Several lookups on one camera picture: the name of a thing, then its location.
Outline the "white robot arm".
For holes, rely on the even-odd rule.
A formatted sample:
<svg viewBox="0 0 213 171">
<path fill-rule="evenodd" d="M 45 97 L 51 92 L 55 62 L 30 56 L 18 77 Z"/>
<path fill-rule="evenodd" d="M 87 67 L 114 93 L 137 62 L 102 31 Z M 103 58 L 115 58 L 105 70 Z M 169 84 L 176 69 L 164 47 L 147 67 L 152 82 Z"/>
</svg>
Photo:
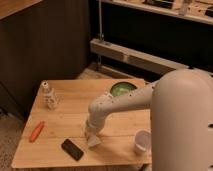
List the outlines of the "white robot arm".
<svg viewBox="0 0 213 171">
<path fill-rule="evenodd" d="M 152 171 L 213 171 L 213 76 L 179 69 L 114 97 L 104 93 L 88 106 L 85 134 L 92 138 L 116 112 L 150 111 Z"/>
</svg>

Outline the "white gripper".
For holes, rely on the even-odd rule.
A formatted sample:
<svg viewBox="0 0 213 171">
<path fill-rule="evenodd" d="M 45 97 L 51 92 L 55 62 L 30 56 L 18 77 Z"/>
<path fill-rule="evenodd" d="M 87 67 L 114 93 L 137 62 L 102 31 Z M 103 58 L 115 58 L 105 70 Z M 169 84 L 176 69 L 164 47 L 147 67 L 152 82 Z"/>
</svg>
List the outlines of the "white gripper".
<svg viewBox="0 0 213 171">
<path fill-rule="evenodd" d="M 102 130 L 101 125 L 92 125 L 89 121 L 85 122 L 85 136 L 89 140 L 92 136 L 96 136 Z"/>
</svg>

